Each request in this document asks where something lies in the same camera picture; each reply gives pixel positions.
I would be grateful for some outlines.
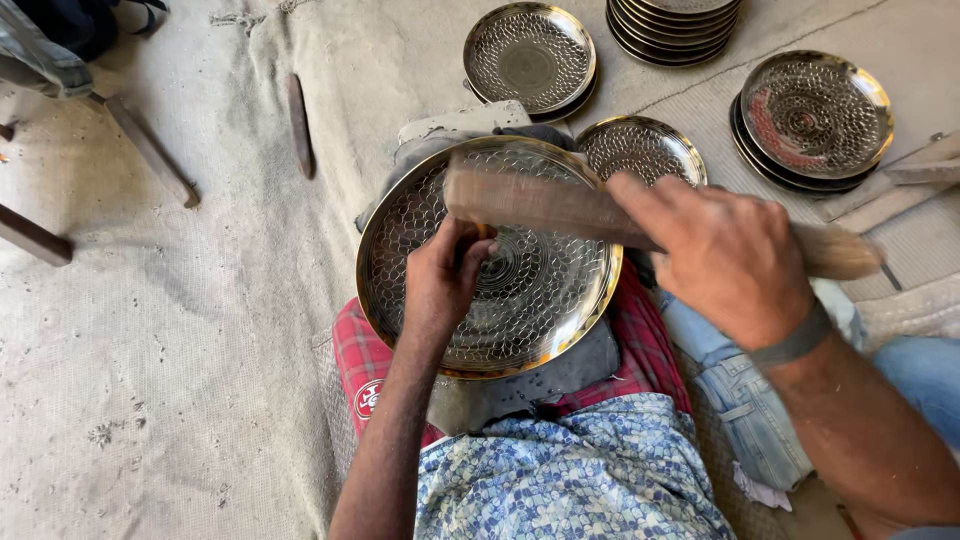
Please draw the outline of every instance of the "gray floor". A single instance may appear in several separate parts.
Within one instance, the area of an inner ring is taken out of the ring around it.
[[[0,92],[0,122],[21,122],[0,145],[0,202],[77,244],[61,269],[0,245],[0,537],[324,535],[355,444],[329,343],[354,294],[351,220],[403,125],[474,104],[463,40],[499,1],[198,4],[94,66],[98,91],[123,95],[196,183],[196,210],[177,208],[108,118]],[[799,220],[813,219],[805,202],[751,173],[727,131],[759,60],[813,48],[870,71],[897,118],[888,160],[960,128],[951,0],[746,0],[724,55],[687,70],[622,53],[601,0],[560,5],[590,31],[601,70],[574,133],[615,114],[657,118],[693,141],[711,182],[782,200]],[[266,16],[249,35],[209,22],[244,12]],[[290,70],[313,182],[289,150]],[[956,290],[958,209],[953,190],[871,233],[906,287],[934,283],[899,302],[951,313],[930,299],[937,283]],[[883,278],[848,290],[876,317],[896,311]],[[102,449],[88,440],[98,426],[111,433]]]

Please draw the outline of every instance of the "hammered pattern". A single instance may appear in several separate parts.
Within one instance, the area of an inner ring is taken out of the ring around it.
[[[516,99],[531,114],[556,108],[583,92],[592,43],[572,35],[569,21],[558,17],[555,12],[505,12],[482,25],[467,60],[476,90],[492,102]],[[541,80],[522,86],[506,76],[510,56],[520,49],[540,55]]]
[[[648,186],[664,175],[677,175],[690,185],[702,183],[697,163],[683,145],[653,125],[613,123],[578,140],[580,152],[604,181],[613,173],[629,170]]]
[[[678,14],[707,13],[721,10],[738,0],[636,0],[665,12]]]
[[[872,164],[887,138],[879,111],[847,70],[784,61],[748,88],[744,121],[763,153],[801,175],[838,178]]]
[[[580,183],[564,167],[517,150],[467,153],[485,172],[514,172],[545,182]],[[400,335],[407,256],[446,216],[443,187],[446,162],[433,167],[395,199],[376,224],[363,287],[370,313],[381,330]],[[443,368],[520,371],[527,362],[555,351],[558,339],[584,323],[588,307],[604,291],[610,244],[522,226],[497,226],[499,249],[484,262],[467,318],[446,349]]]

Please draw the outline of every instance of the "white cloth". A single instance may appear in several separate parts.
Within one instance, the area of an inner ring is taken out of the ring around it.
[[[747,499],[754,503],[766,504],[771,508],[779,506],[788,512],[793,511],[793,506],[790,505],[790,500],[787,499],[785,491],[751,480],[740,468],[739,461],[733,462],[733,481],[740,486],[740,490],[747,496]]]

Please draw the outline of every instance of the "wristband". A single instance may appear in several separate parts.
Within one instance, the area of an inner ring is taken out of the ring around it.
[[[779,343],[747,353],[750,360],[759,368],[768,368],[795,360],[813,351],[833,330],[827,310],[819,300],[814,299],[813,307],[804,321]]]

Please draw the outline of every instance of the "metal plate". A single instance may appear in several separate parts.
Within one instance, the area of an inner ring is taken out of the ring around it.
[[[715,45],[727,39],[736,26],[736,16],[725,22],[719,29],[705,34],[689,34],[686,36],[669,36],[637,24],[624,11],[618,0],[608,0],[608,9],[615,17],[615,21],[626,31],[628,37],[638,39],[650,45],[663,49],[685,50],[688,48],[704,48]]]
[[[589,85],[587,85],[587,89],[584,90],[584,93],[580,94],[580,96],[578,96],[577,99],[573,100],[572,103],[570,103],[566,107],[563,107],[562,109],[557,109],[552,112],[542,112],[540,114],[530,114],[528,112],[527,115],[530,116],[530,121],[533,122],[534,124],[547,124],[549,122],[556,122],[557,120],[561,120],[563,118],[568,117],[570,114],[573,114],[577,109],[579,109],[587,101],[589,101],[590,96],[593,95],[593,91],[597,88],[597,81],[599,79],[600,79],[600,69],[598,67],[597,70],[593,72],[593,80],[590,81]],[[483,96],[480,95],[479,92],[476,91],[476,88],[474,88],[469,81],[467,81],[467,86],[469,87],[470,91],[473,92],[473,95],[480,100],[481,103],[489,103],[483,98]]]
[[[717,22],[729,17],[731,12],[739,10],[741,3],[742,0],[731,2],[723,10],[710,15],[705,15],[703,17],[698,16],[695,18],[677,18],[677,16],[673,13],[671,13],[669,16],[663,16],[657,14],[656,12],[652,12],[650,11],[649,6],[640,0],[624,0],[625,7],[630,9],[633,13],[642,16],[645,20],[655,22],[661,26],[678,29],[694,29],[712,26]]]
[[[626,51],[628,55],[636,58],[639,61],[645,61],[647,63],[658,65],[660,67],[689,67],[691,65],[697,65],[700,63],[711,61],[717,56],[719,56],[720,53],[723,52],[728,42],[727,40],[721,41],[720,43],[715,45],[712,49],[710,49],[709,53],[693,60],[665,61],[665,60],[656,59],[654,57],[651,57],[649,55],[646,55],[638,51],[637,48],[634,47],[631,44],[631,42],[624,37],[625,32],[622,29],[620,29],[619,25],[612,18],[610,10],[607,10],[607,26],[609,26],[611,29],[611,35],[613,37],[613,40],[616,41],[616,44],[620,45],[620,48]]]
[[[860,173],[849,178],[819,179],[799,175],[780,166],[775,161],[764,156],[759,147],[757,147],[756,144],[750,139],[750,134],[747,133],[747,128],[743,123],[743,113],[740,109],[739,94],[733,98],[733,102],[731,104],[730,122],[731,129],[736,132],[736,136],[743,145],[744,150],[747,151],[747,154],[750,155],[753,161],[759,163],[760,166],[762,166],[763,169],[768,172],[768,175],[772,175],[780,181],[787,182],[797,187],[802,187],[812,191],[850,191],[851,189],[862,184],[863,181],[870,176],[871,173],[873,173],[874,169],[876,169],[876,166],[874,166],[864,173]]]
[[[720,36],[721,39],[710,43],[686,46],[675,50],[673,45],[653,45],[651,41],[639,37],[624,26],[623,18],[616,14],[613,6],[607,9],[608,19],[616,26],[617,35],[625,41],[631,49],[645,57],[660,61],[693,61],[716,52],[717,48],[726,45],[729,35]]]
[[[516,99],[528,114],[561,109],[593,79],[596,50],[580,21],[533,2],[484,15],[464,44],[467,80],[489,102]]]
[[[391,348],[403,321],[406,258],[446,216],[445,171],[456,151],[487,171],[509,170],[548,183],[601,184],[568,152],[518,136],[475,138],[414,167],[377,207],[357,252],[360,306]],[[555,358],[593,326],[620,275],[619,244],[520,226],[496,228],[500,249],[482,266],[467,318],[441,362],[441,373],[450,377],[506,377]]]
[[[618,0],[618,4],[620,7],[620,12],[628,17],[624,20],[636,24],[640,28],[649,29],[667,36],[676,37],[700,36],[703,34],[715,33],[724,29],[728,24],[730,24],[730,21],[737,17],[737,14],[739,13],[739,9],[733,9],[730,10],[730,12],[725,13],[715,22],[695,28],[676,28],[665,24],[659,24],[659,22],[656,20],[650,20],[644,16],[643,12],[639,12],[634,7],[634,4],[631,4],[630,0]],[[734,4],[733,7],[739,8],[739,4]]]
[[[863,174],[857,175],[855,182],[853,182],[851,185],[844,187],[842,189],[829,189],[829,190],[811,189],[803,183],[791,182],[774,172],[774,170],[776,169],[778,172],[782,173],[786,171],[786,169],[784,169],[783,167],[780,167],[779,165],[777,165],[776,163],[773,163],[770,160],[766,160],[766,159],[762,160],[760,158],[762,157],[762,154],[760,153],[759,149],[757,149],[755,145],[752,145],[750,143],[749,137],[745,135],[742,129],[737,129],[739,127],[742,127],[742,120],[738,121],[738,118],[737,118],[738,115],[739,115],[739,95],[733,98],[733,102],[730,105],[730,111],[729,111],[731,135],[733,137],[733,145],[736,147],[737,154],[739,154],[740,157],[743,158],[743,160],[746,161],[747,164],[750,165],[761,177],[763,177],[765,180],[769,181],[771,184],[775,185],[776,187],[783,189],[785,191],[790,191],[791,193],[796,193],[798,195],[803,195],[806,197],[812,197],[816,199],[832,197],[834,195],[840,195],[842,193],[847,193],[849,191],[854,190],[858,185],[860,185],[863,182],[863,180],[865,180],[868,176],[873,174],[873,172],[876,170],[876,165],[875,165],[874,168],[870,169],[869,171]],[[789,171],[786,171],[786,172],[789,175],[792,175],[791,178],[793,178],[794,181],[797,180],[796,177],[798,175],[795,175],[794,173],[789,173]]]
[[[707,184],[707,168],[697,149],[685,136],[652,118],[607,118],[583,130],[574,143],[604,182],[617,171],[629,170],[647,185],[668,174],[693,186]]]
[[[730,8],[737,0],[635,0],[647,11],[676,20],[713,17]]]
[[[863,173],[894,136],[890,99],[880,84],[817,51],[781,53],[757,66],[743,86],[740,109],[765,156],[810,178]]]

